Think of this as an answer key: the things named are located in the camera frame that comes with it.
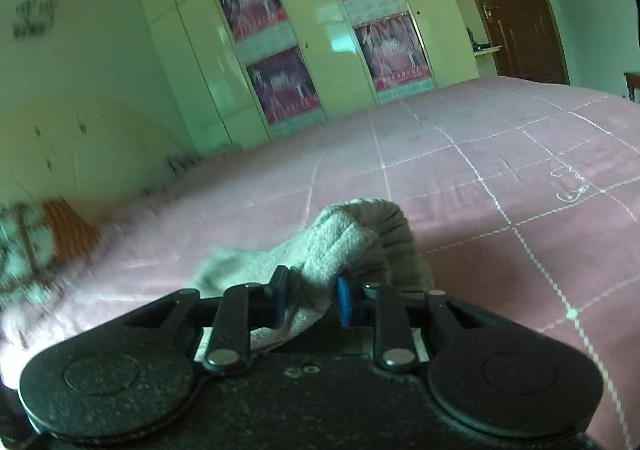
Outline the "crumpled grey cloth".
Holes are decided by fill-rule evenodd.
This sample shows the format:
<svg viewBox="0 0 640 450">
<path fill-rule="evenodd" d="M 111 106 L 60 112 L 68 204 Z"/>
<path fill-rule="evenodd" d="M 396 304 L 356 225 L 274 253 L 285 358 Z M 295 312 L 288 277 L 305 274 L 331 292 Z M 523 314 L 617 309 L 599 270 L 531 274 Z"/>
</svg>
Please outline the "crumpled grey cloth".
<svg viewBox="0 0 640 450">
<path fill-rule="evenodd" d="M 186 173 L 206 160 L 202 155 L 173 155 L 166 157 L 157 169 L 152 172 L 151 179 L 140 191 L 141 196 L 153 195 L 174 184 L 186 176 Z"/>
</svg>

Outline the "orange striped pillow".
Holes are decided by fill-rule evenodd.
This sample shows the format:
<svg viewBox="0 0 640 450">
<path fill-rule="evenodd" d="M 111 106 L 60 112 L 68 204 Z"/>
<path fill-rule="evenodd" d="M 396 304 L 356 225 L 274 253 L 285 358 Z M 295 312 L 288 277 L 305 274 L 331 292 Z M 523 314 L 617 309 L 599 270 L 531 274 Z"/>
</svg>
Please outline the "orange striped pillow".
<svg viewBox="0 0 640 450">
<path fill-rule="evenodd" d="M 53 260 L 67 263 L 91 252 L 101 235 L 63 199 L 41 203 L 44 221 L 53 235 Z"/>
</svg>

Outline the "pink checked bed sheet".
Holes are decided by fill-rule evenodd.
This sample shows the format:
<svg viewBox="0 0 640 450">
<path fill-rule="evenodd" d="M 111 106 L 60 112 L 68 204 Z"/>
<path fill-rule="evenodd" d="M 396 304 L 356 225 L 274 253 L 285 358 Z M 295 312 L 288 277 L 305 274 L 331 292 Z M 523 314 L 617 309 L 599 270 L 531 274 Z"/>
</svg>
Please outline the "pink checked bed sheet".
<svg viewBox="0 0 640 450">
<path fill-rule="evenodd" d="M 49 300 L 3 314 L 1 381 L 178 289 L 277 265 L 439 289 L 578 348 L 604 380 L 590 435 L 638 447 L 636 103 L 477 79 L 216 155 L 118 210 Z"/>
</svg>

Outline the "cream headboard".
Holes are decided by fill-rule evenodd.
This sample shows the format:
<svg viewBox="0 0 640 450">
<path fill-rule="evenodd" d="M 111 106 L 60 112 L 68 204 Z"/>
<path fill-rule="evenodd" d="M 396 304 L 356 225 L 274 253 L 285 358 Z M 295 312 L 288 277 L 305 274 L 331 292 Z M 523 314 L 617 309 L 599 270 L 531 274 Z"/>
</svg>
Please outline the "cream headboard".
<svg viewBox="0 0 640 450">
<path fill-rule="evenodd" d="M 1 201 L 64 199 L 85 218 L 162 186 L 186 141 L 121 104 L 31 102 L 1 111 Z"/>
</svg>

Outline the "cream wardrobe with posters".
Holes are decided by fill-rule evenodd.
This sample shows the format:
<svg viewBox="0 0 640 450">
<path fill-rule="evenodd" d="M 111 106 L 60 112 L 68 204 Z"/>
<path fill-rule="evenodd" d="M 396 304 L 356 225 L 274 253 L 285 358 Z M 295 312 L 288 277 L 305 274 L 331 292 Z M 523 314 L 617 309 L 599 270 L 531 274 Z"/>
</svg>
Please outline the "cream wardrobe with posters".
<svg viewBox="0 0 640 450">
<path fill-rule="evenodd" d="M 141 0 L 195 146 L 252 147 L 477 77 L 456 0 Z"/>
</svg>

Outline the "brown wooden door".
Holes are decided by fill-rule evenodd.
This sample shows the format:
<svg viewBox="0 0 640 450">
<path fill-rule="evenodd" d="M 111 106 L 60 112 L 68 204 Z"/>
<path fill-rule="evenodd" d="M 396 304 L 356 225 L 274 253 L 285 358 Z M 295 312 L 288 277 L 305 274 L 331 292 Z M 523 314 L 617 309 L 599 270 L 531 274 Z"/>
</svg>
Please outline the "brown wooden door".
<svg viewBox="0 0 640 450">
<path fill-rule="evenodd" d="M 500 76 L 566 84 L 558 27 L 548 0 L 476 0 Z"/>
</svg>

